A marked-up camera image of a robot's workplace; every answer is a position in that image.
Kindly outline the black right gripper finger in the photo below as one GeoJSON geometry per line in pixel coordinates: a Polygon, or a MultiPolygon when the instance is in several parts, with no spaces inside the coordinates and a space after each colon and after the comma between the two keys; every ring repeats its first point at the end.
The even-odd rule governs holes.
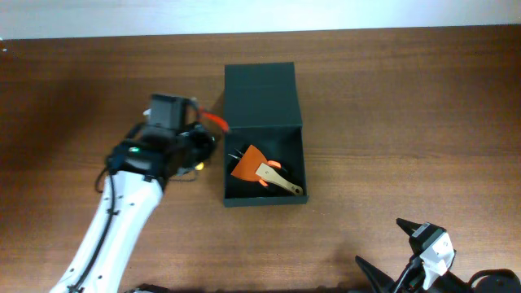
{"type": "Polygon", "coordinates": [[[407,221],[402,218],[397,218],[396,223],[409,237],[416,238],[422,233],[423,230],[423,224],[407,221]]]}
{"type": "Polygon", "coordinates": [[[363,259],[361,256],[355,257],[358,267],[367,277],[372,291],[374,293],[390,293],[394,286],[394,281],[384,272],[374,267],[371,263],[363,259]]]}

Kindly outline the small red diagonal cutters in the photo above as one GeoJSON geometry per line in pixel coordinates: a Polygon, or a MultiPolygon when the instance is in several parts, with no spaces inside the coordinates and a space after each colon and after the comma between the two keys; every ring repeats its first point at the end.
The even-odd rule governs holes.
{"type": "Polygon", "coordinates": [[[223,133],[228,133],[230,131],[229,124],[223,118],[200,106],[195,97],[189,98],[188,101],[195,110],[197,121],[201,121],[203,118],[205,118],[210,120],[213,124],[217,125],[223,133]]]}

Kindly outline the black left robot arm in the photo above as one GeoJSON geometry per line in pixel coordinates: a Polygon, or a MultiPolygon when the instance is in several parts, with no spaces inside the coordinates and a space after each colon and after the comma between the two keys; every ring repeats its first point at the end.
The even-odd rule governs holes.
{"type": "Polygon", "coordinates": [[[116,292],[148,218],[171,181],[197,174],[216,149],[195,98],[153,94],[136,124],[106,157],[99,206],[53,292],[116,292]]]}

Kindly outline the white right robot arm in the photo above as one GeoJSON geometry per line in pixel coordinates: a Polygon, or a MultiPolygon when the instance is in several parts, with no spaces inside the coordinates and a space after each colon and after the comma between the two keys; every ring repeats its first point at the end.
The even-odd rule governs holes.
{"type": "Polygon", "coordinates": [[[393,280],[360,256],[355,261],[365,274],[372,291],[385,292],[519,292],[520,278],[509,269],[481,270],[468,281],[451,272],[457,251],[447,230],[430,222],[422,224],[396,220],[409,236],[413,255],[400,277],[393,280]]]}

